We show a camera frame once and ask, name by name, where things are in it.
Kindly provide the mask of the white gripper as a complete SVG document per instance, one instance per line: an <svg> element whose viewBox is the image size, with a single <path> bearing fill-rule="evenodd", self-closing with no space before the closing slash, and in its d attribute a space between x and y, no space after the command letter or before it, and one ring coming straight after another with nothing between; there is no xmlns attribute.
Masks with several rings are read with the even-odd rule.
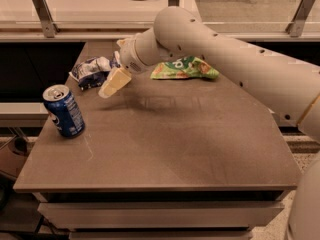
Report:
<svg viewBox="0 0 320 240"><path fill-rule="evenodd" d="M149 67L147 62L150 44L144 33L117 40L121 64L134 73L142 73ZM113 68L102 84L98 95L109 98L131 81L131 73L123 67Z"/></svg>

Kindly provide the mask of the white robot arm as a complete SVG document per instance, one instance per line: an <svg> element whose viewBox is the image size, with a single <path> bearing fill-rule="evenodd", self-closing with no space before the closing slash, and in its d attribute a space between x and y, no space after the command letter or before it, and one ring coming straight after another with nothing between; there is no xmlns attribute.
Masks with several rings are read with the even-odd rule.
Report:
<svg viewBox="0 0 320 240"><path fill-rule="evenodd" d="M134 73L199 56L279 118L320 142L320 67L219 34L189 11L161 10L153 26L117 41L122 65Z"/></svg>

